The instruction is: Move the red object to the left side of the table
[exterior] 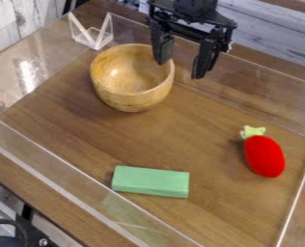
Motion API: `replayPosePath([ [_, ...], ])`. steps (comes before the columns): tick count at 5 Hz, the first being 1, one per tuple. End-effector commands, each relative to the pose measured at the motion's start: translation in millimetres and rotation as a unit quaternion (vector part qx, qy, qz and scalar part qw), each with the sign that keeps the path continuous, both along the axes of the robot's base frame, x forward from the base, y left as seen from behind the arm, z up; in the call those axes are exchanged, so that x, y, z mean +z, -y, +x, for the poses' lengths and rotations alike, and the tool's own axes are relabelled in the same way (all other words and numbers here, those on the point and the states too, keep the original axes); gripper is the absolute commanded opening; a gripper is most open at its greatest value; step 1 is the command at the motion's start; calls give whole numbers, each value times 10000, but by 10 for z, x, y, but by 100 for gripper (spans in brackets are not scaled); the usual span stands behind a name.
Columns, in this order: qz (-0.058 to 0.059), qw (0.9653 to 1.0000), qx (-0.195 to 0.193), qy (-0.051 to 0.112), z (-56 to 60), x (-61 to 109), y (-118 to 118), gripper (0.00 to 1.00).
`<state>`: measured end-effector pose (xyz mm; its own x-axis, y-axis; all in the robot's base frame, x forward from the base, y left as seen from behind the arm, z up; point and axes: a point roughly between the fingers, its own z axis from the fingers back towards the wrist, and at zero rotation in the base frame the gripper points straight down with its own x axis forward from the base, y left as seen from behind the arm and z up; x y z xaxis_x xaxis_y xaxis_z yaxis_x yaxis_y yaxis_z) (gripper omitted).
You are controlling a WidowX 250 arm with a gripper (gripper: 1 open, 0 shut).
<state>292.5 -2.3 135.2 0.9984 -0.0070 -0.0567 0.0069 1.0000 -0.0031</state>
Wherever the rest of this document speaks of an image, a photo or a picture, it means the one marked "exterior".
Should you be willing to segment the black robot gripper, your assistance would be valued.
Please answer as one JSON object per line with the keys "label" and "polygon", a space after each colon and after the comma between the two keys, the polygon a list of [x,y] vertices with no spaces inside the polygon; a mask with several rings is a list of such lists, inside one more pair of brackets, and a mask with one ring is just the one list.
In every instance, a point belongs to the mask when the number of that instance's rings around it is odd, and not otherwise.
{"label": "black robot gripper", "polygon": [[219,50],[227,52],[238,23],[217,10],[218,0],[147,0],[154,59],[163,65],[173,55],[173,34],[201,41],[191,78],[213,70]]}

